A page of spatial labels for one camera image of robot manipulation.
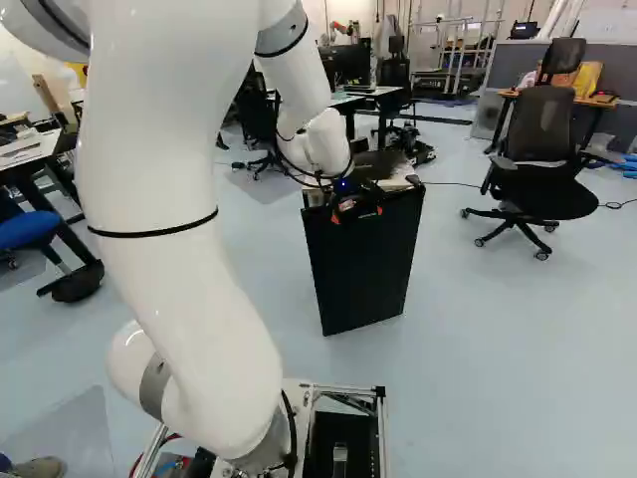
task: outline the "person's foot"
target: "person's foot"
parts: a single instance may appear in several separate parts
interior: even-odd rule
[[[13,465],[9,475],[19,478],[62,478],[66,472],[67,464],[64,461],[54,456],[45,456]]]

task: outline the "metal frame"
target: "metal frame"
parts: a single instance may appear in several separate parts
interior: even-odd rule
[[[297,413],[295,419],[298,423],[298,430],[305,429],[308,434],[305,437],[299,437],[299,449],[306,450],[306,441],[310,430],[312,429],[312,422],[315,412],[317,401],[321,397],[331,398],[332,400],[351,406],[358,412],[365,413],[369,416],[377,418],[377,440],[378,440],[378,477],[377,478],[389,478],[391,476],[389,467],[389,452],[387,448],[387,398],[385,396],[384,387],[358,387],[358,386],[344,386],[344,385],[321,385],[315,383],[308,383],[298,380],[286,380],[284,389],[288,392],[293,408],[299,409],[304,406],[304,402],[307,404],[308,396],[312,397],[312,403],[309,413]],[[308,423],[299,424],[300,420],[308,420]],[[141,459],[135,469],[133,478],[151,478],[154,471],[155,462],[159,456],[161,450],[161,443],[168,434],[168,427],[163,423],[158,425],[154,430],[146,449],[144,450]],[[295,477],[303,476],[304,458],[300,457],[297,470],[295,471]],[[215,464],[215,469],[211,476],[229,476],[227,468],[230,466],[225,462],[218,460],[219,464]]]
[[[457,95],[458,94],[458,89],[460,87],[460,79],[461,79],[461,75],[462,75],[462,69],[463,69],[463,63],[464,63],[464,58],[465,58],[465,54],[468,53],[473,53],[475,54],[475,59],[474,59],[474,68],[477,68],[478,66],[480,66],[480,68],[485,68],[489,62],[488,58],[492,58],[493,54],[494,54],[494,50],[495,50],[495,44],[497,43],[496,41],[494,41],[494,46],[490,47],[489,43],[487,43],[487,45],[485,46],[484,49],[482,49],[480,47],[481,42],[483,41],[484,38],[488,38],[485,35],[485,31],[486,31],[486,26],[488,24],[494,24],[494,32],[493,32],[493,36],[494,39],[497,40],[498,39],[498,35],[500,34],[500,26],[502,24],[502,22],[504,22],[503,20],[503,12],[504,12],[504,8],[505,8],[505,1],[506,0],[500,0],[500,8],[497,12],[497,16],[496,19],[493,20],[489,20],[489,8],[491,6],[491,0],[485,0],[485,8],[484,8],[484,12],[483,12],[483,17],[482,20],[479,22],[480,23],[480,33],[478,35],[478,43],[477,43],[477,48],[476,49],[471,49],[468,50],[466,48],[466,38],[468,35],[468,31],[469,31],[469,23],[471,23],[474,20],[474,17],[472,16],[468,16],[468,17],[463,17],[462,16],[462,7],[463,7],[463,1],[462,0],[458,0],[457,2],[457,11],[455,12],[455,17],[454,18],[447,18],[444,20],[434,20],[434,21],[428,21],[428,22],[411,22],[409,23],[409,32],[411,33],[412,29],[415,29],[417,27],[431,27],[431,26],[435,26],[436,30],[438,32],[438,43],[437,43],[437,49],[439,51],[439,57],[438,57],[438,68],[440,70],[442,70],[444,62],[445,62],[445,57],[449,54],[449,66],[447,67],[447,74],[446,74],[446,79],[445,79],[445,87],[444,87],[444,91],[443,94],[445,95]],[[448,0],[447,3],[447,15],[448,17],[452,16],[452,10],[453,10],[453,4],[454,4],[454,0]],[[421,2],[421,6],[419,8],[419,15],[422,9],[422,2]],[[460,28],[460,26],[462,25],[462,37],[459,37],[459,32],[458,29]],[[449,28],[454,28],[454,38],[453,38],[453,45],[451,47],[451,52],[446,52],[446,44],[447,44],[447,39],[449,38]],[[455,81],[453,83],[453,87],[451,84],[451,77],[452,75],[454,75],[454,59],[456,56],[456,51],[458,50],[458,42],[462,41],[462,47],[460,47],[460,60],[458,63],[458,67],[456,69],[455,72]],[[412,84],[414,81],[414,76],[418,75],[419,72],[413,72],[412,74]]]

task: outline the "black monitor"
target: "black monitor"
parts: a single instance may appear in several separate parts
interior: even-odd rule
[[[365,44],[319,47],[318,51],[333,91],[337,85],[369,85],[371,61]]]

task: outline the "table leg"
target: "table leg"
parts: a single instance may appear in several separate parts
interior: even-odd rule
[[[378,150],[385,148],[385,137],[387,136],[387,114],[383,108],[378,112]]]
[[[354,112],[345,114],[345,127],[347,130],[347,139],[353,141],[356,139],[356,127],[354,125]]]
[[[601,121],[601,117],[604,114],[604,110],[602,108],[595,108],[593,114],[593,121],[590,124],[590,127],[586,131],[584,135],[584,139],[581,142],[581,146],[579,148],[580,151],[583,151],[588,148],[588,144],[590,140],[593,138],[593,135],[597,131],[597,127],[599,126],[599,122]]]
[[[51,211],[58,212],[53,207],[53,204],[49,202],[49,200],[45,197],[38,186],[31,180],[30,177],[16,177],[13,181],[18,190],[22,193],[24,198],[29,201],[29,203],[36,210],[40,211]],[[69,227],[69,225],[64,222],[58,228],[58,236],[62,241],[69,246],[69,248],[80,258],[82,261],[89,265],[94,264],[98,261],[96,257],[91,253],[89,248],[85,245],[82,240],[73,232],[73,229]]]
[[[491,144],[487,149],[485,149],[485,154],[489,154],[490,152],[495,151],[498,148],[498,141],[500,141],[500,134],[502,134],[502,128],[505,126],[505,120],[507,119],[507,114],[509,113],[509,108],[511,107],[511,103],[513,102],[513,98],[505,97],[505,103],[502,106],[502,110],[500,111],[500,116],[498,117],[498,122],[496,123],[496,130],[494,131],[494,138],[491,140]]]
[[[51,172],[55,175],[54,179],[56,179],[60,184],[62,184],[62,187],[64,187],[65,190],[69,193],[69,195],[73,198],[73,200],[76,201],[76,204],[82,207],[82,204],[80,203],[80,195],[78,194],[78,189],[73,183],[71,176],[62,169],[62,167],[60,166],[60,164],[56,161],[54,157],[48,158],[47,160],[45,160],[45,162],[47,166],[49,166],[49,169],[51,170]]]

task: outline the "robotic arm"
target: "robotic arm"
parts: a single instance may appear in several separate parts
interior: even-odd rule
[[[290,441],[281,358],[218,239],[212,156],[256,54],[283,99],[283,153],[325,173],[346,168],[344,124],[328,108],[301,1],[1,0],[0,20],[60,60],[87,61],[90,50],[76,178],[136,316],[109,350],[113,383],[244,471],[277,465]]]

